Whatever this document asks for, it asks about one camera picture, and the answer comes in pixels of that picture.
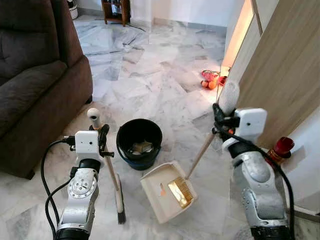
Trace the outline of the black bucket with blue base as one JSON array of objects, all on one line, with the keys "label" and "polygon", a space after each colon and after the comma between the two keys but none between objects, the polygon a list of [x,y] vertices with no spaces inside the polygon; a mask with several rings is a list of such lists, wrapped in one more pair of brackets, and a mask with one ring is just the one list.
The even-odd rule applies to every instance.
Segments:
[{"label": "black bucket with blue base", "polygon": [[[122,160],[131,168],[142,171],[153,166],[162,149],[162,140],[163,133],[158,124],[150,119],[137,118],[131,119],[119,128],[116,135],[116,146]],[[153,143],[153,151],[142,155],[128,153],[132,144],[143,141]]]}]

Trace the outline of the beige long handle dustpan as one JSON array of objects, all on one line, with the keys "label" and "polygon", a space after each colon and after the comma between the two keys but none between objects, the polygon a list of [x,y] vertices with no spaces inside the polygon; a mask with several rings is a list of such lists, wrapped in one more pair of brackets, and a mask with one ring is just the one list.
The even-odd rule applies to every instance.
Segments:
[{"label": "beige long handle dustpan", "polygon": [[[159,224],[165,224],[170,220],[173,220],[175,217],[190,208],[190,206],[194,205],[197,201],[198,194],[191,182],[191,176],[199,162],[201,162],[202,157],[211,142],[214,140],[216,134],[217,129],[213,127],[209,131],[208,135],[206,135],[204,144],[199,149],[199,152],[187,173],[182,169],[178,162],[171,161],[154,167],[140,179],[142,189],[150,202],[151,208],[153,208],[153,212]],[[187,208],[181,208],[178,201],[176,201],[174,195],[168,188],[168,183],[178,177],[187,179],[194,196],[192,203]]]}]

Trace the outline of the wooden handle broom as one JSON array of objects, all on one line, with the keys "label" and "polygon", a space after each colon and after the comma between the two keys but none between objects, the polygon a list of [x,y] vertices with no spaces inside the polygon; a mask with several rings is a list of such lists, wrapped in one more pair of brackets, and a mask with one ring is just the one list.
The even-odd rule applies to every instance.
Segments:
[{"label": "wooden handle broom", "polygon": [[[98,132],[99,128],[102,125],[108,125],[108,124],[103,123],[101,121],[101,113],[96,108],[90,108],[89,110],[87,110],[87,116],[89,117],[89,119],[91,121],[90,131],[97,131]],[[106,149],[108,151],[110,151],[108,148],[108,141],[106,144]],[[110,178],[111,178],[113,186],[114,186],[115,204],[116,204],[116,210],[118,213],[118,223],[124,224],[126,222],[124,194],[122,192],[121,179],[120,179],[119,174],[117,174],[117,172],[114,169],[112,158],[107,157],[107,158],[103,158],[103,160],[105,160],[106,166],[109,170]]]}]

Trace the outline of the red orange toys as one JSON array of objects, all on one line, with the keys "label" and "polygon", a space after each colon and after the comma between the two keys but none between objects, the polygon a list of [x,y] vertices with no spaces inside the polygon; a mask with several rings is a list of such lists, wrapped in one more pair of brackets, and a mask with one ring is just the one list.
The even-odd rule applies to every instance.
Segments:
[{"label": "red orange toys", "polygon": [[203,78],[200,85],[208,90],[214,90],[217,87],[224,86],[227,81],[227,76],[221,75],[219,71],[202,70],[200,75]]}]

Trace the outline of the red capped orange bottle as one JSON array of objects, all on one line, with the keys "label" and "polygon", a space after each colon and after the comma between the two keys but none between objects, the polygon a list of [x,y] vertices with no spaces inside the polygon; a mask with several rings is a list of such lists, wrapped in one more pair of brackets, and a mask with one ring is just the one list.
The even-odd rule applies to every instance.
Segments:
[{"label": "red capped orange bottle", "polygon": [[276,144],[267,152],[272,162],[281,165],[291,157],[291,150],[295,142],[290,137],[281,137]]}]

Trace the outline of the white pot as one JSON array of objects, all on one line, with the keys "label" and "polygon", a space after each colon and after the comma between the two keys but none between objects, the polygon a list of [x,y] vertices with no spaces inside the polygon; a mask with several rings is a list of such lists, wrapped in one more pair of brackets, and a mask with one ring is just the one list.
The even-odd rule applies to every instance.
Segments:
[{"label": "white pot", "polygon": [[68,11],[72,19],[77,19],[79,16],[78,5],[76,0],[66,0]]}]

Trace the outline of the dark brown sofa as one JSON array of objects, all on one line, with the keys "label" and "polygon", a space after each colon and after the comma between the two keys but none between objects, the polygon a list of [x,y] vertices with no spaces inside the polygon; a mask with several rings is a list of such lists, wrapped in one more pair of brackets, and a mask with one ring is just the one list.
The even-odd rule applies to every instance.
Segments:
[{"label": "dark brown sofa", "polygon": [[0,0],[0,172],[31,179],[92,100],[89,59],[66,0]]}]

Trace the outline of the pale crumpled trash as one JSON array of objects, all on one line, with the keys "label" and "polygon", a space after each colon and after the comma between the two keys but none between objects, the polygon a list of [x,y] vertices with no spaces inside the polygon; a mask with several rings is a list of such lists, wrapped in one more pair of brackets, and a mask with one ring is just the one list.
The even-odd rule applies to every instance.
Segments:
[{"label": "pale crumpled trash", "polygon": [[139,156],[150,153],[153,150],[154,145],[152,142],[143,141],[133,143],[131,147],[128,149],[128,153]]}]

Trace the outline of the light wood cabinet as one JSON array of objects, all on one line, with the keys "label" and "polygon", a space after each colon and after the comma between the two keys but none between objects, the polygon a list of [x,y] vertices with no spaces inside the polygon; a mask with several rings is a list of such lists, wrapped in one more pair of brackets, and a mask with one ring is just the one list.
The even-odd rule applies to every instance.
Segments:
[{"label": "light wood cabinet", "polygon": [[288,137],[319,107],[320,0],[240,0],[222,68],[239,108],[267,111],[257,144]]}]

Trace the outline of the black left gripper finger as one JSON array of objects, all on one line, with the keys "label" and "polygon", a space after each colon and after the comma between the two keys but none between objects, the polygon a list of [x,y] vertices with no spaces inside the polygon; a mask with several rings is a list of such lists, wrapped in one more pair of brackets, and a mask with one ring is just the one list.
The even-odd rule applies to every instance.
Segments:
[{"label": "black left gripper finger", "polygon": [[107,152],[107,136],[110,131],[109,125],[102,125],[98,130],[98,147],[100,152]]}]

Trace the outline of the white appliance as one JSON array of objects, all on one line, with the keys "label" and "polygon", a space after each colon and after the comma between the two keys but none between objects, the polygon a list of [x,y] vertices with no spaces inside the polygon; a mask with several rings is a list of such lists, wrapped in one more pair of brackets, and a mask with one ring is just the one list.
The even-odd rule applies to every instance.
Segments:
[{"label": "white appliance", "polygon": [[292,157],[285,162],[294,193],[294,205],[300,211],[320,213],[320,108],[289,135],[294,140]]}]

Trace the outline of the dark wooden stool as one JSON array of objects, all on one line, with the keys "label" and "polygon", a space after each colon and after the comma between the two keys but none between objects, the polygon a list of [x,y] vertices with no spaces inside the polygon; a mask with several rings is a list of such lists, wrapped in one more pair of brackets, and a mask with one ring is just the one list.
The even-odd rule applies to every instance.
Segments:
[{"label": "dark wooden stool", "polygon": [[126,26],[131,22],[130,0],[100,0],[105,24],[120,23]]}]

